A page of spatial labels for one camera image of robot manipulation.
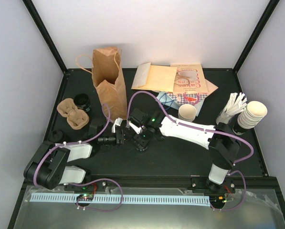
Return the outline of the white lid stack on sleeve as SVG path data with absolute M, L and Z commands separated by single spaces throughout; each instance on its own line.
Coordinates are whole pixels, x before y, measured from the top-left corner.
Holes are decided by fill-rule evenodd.
M 242 135 L 254 128 L 267 115 L 267 107 L 259 101 L 251 101 L 238 115 L 232 128 L 236 135 Z

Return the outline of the yellow padded envelope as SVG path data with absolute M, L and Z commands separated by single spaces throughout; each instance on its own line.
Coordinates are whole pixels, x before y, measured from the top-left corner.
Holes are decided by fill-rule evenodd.
M 131 89 L 173 92 L 177 67 L 152 65 L 138 66 Z

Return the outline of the black cup sleeve stack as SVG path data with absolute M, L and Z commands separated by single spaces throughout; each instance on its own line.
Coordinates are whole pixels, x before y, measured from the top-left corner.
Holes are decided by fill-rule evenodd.
M 91 111 L 91 103 L 90 103 L 90 98 L 87 94 L 77 94 L 74 97 L 74 104 L 79 108 L 84 110 L 85 112 L 90 112 Z

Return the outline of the brown paper bag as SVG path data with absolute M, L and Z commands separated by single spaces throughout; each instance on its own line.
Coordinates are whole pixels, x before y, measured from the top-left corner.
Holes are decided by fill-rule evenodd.
M 127 118 L 127 93 L 125 79 L 121 67 L 121 50 L 115 46 L 93 50 L 93 55 L 85 55 L 92 61 L 92 69 L 82 67 L 77 56 L 76 65 L 92 75 L 93 85 L 97 91 L 100 104 L 107 104 L 111 120 Z

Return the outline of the jar of white stirrers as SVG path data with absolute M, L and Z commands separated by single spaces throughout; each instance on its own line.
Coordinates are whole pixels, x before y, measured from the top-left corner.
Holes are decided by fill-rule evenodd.
M 227 104 L 216 118 L 216 124 L 228 124 L 235 115 L 243 112 L 246 106 L 247 98 L 244 93 L 231 93 Z

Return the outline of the cakes printed paper bag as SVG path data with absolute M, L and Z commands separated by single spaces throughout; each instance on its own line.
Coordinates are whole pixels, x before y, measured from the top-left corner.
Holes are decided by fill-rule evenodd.
M 171 67 L 177 67 L 173 94 L 208 92 L 201 64 L 171 64 Z

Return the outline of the black frame post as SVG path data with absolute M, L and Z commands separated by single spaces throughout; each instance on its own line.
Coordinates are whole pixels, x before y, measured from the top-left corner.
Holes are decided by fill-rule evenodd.
M 267 22 L 269 21 L 270 17 L 272 16 L 274 10 L 276 9 L 280 0 L 270 0 L 263 11 L 257 25 L 255 26 L 249 40 L 247 41 L 243 51 L 241 52 L 240 57 L 238 58 L 235 66 L 233 67 L 233 73 L 237 74 L 241 69 L 243 63 L 245 62 L 246 58 L 248 57 L 250 51 L 252 50 L 253 46 L 255 45 L 257 39 L 259 38 L 260 34 L 262 33 L 264 27 L 266 26 Z
M 59 54 L 44 22 L 41 19 L 41 16 L 39 15 L 34 3 L 32 0 L 22 0 L 22 2 L 24 3 L 26 9 L 28 10 L 31 18 L 33 19 L 35 25 L 37 26 L 40 34 L 42 35 L 45 43 L 47 44 L 49 50 L 51 51 L 55 61 L 57 62 L 59 68 L 61 69 L 62 73 L 66 73 L 67 72 L 67 67 L 64 63 L 64 61 L 62 60 L 61 55 Z

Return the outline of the right black frame post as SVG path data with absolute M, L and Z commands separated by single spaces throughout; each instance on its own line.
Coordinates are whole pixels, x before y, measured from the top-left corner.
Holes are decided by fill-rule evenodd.
M 247 41 L 243 51 L 241 52 L 240 57 L 238 58 L 235 66 L 233 67 L 233 73 L 237 74 L 241 69 L 243 63 L 245 62 L 246 58 L 248 57 L 250 51 L 252 50 L 253 46 L 255 45 L 257 39 L 259 38 L 260 34 L 262 33 L 264 27 L 266 26 L 267 22 L 269 21 L 270 17 L 272 16 L 274 10 L 276 9 L 280 0 L 270 0 L 263 11 L 257 25 L 255 26 L 249 40 Z

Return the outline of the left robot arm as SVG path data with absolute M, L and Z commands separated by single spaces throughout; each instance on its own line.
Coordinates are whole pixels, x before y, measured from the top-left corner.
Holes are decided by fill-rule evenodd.
M 44 141 L 25 167 L 24 178 L 47 189 L 75 183 L 81 190 L 88 190 L 92 185 L 92 179 L 86 175 L 86 169 L 67 164 L 78 159 L 94 157 L 101 146 L 123 144 L 125 136 L 119 128 L 122 121 L 122 118 L 117 118 L 109 133 L 106 131 L 109 122 L 100 118 L 92 120 L 83 141 L 59 144 Z

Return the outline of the white paper cup stack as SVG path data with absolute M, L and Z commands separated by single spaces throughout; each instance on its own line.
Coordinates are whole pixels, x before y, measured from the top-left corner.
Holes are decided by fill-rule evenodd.
M 178 109 L 178 118 L 184 121 L 192 122 L 197 114 L 197 110 L 193 105 L 183 104 Z

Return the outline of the black sleeved paper cup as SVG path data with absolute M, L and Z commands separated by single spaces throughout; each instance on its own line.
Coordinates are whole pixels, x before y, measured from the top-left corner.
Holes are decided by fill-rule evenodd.
M 139 151 L 139 152 L 143 152 L 143 151 L 145 151 L 145 150 L 147 150 L 147 146 L 138 146 L 137 147 L 137 150 Z

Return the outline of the tan flat paper bag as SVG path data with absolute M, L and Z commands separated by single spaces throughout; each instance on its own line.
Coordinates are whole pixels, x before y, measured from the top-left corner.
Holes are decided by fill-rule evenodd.
M 208 93 L 207 93 L 207 97 L 208 97 L 209 95 L 211 95 L 213 92 L 215 92 L 218 89 L 218 86 L 214 85 L 213 83 L 211 83 L 207 79 L 205 81 L 206 81 L 206 86 L 208 89 Z

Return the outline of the blue checkered paper bag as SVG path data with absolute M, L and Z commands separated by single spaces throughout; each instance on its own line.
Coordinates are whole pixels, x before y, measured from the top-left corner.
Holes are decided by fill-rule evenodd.
M 208 94 L 207 93 L 194 93 L 194 94 L 167 93 L 167 96 L 169 96 L 172 100 L 174 100 L 178 105 L 184 105 L 184 104 L 196 105 L 201 100 L 205 99 L 208 96 Z

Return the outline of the brown cardboard cup carrier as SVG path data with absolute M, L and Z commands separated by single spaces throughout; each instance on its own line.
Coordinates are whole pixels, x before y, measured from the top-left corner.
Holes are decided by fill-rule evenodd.
M 88 114 L 79 109 L 72 98 L 66 98 L 57 105 L 58 113 L 66 118 L 67 123 L 73 130 L 80 130 L 89 122 Z

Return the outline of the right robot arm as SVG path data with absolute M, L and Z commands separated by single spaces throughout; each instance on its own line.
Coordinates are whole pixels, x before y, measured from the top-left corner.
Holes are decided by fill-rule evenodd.
M 160 139 L 164 136 L 186 140 L 209 150 L 212 166 L 205 185 L 212 193 L 221 191 L 241 146 L 227 124 L 219 123 L 218 131 L 223 134 L 215 134 L 216 127 L 213 125 L 195 124 L 159 111 L 148 115 L 137 108 L 127 121 L 127 126 L 135 131 L 132 141 L 140 151 L 145 150 L 153 138 Z

